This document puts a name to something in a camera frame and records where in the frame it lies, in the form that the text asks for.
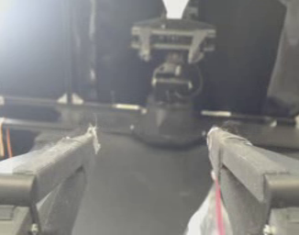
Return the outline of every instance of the black backdrop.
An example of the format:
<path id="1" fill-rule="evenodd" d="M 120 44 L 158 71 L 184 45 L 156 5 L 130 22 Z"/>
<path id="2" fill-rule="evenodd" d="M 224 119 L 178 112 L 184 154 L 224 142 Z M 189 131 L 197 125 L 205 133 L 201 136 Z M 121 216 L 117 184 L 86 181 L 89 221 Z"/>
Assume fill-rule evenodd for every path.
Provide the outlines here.
<path id="1" fill-rule="evenodd" d="M 56 98 L 70 69 L 76 91 L 86 99 L 142 104 L 156 62 L 138 60 L 129 48 L 129 28 L 160 15 L 160 0 L 97 0 L 94 47 L 88 39 L 90 0 L 72 4 L 77 30 L 68 32 L 61 0 L 13 1 L 0 30 L 0 92 Z M 200 18 L 216 26 L 217 39 L 216 52 L 198 64 L 205 79 L 198 108 L 260 112 L 284 11 L 277 0 L 200 0 Z M 90 65 L 97 84 L 88 83 Z"/>

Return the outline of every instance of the black surface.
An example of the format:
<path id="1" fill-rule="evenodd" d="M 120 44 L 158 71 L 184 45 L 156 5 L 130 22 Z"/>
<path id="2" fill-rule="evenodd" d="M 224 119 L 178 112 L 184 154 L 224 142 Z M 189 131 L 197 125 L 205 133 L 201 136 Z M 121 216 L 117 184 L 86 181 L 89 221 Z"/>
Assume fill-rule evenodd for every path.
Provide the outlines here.
<path id="1" fill-rule="evenodd" d="M 182 234 L 210 187 L 206 149 L 156 149 L 98 133 L 101 150 L 73 235 Z"/>

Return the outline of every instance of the metal rod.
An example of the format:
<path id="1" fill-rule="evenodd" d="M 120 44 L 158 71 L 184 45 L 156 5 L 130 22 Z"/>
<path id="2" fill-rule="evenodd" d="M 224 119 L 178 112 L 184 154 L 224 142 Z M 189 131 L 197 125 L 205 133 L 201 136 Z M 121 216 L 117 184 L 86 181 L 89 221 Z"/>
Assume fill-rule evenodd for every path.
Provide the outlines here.
<path id="1" fill-rule="evenodd" d="M 70 131 L 74 129 L 70 125 L 62 123 L 40 122 L 32 120 L 18 120 L 10 118 L 0 118 L 2 128 L 30 131 Z"/>

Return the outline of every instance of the plastic bag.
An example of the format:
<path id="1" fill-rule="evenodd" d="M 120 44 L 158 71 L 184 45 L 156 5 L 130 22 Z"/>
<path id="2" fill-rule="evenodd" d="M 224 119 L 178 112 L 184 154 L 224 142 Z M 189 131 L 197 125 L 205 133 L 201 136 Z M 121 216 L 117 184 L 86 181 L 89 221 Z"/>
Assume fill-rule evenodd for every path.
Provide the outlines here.
<path id="1" fill-rule="evenodd" d="M 220 203 L 224 235 L 232 235 L 232 228 L 226 210 Z M 193 214 L 188 225 L 185 235 L 218 235 L 216 221 L 216 189 L 210 188 L 200 209 Z"/>

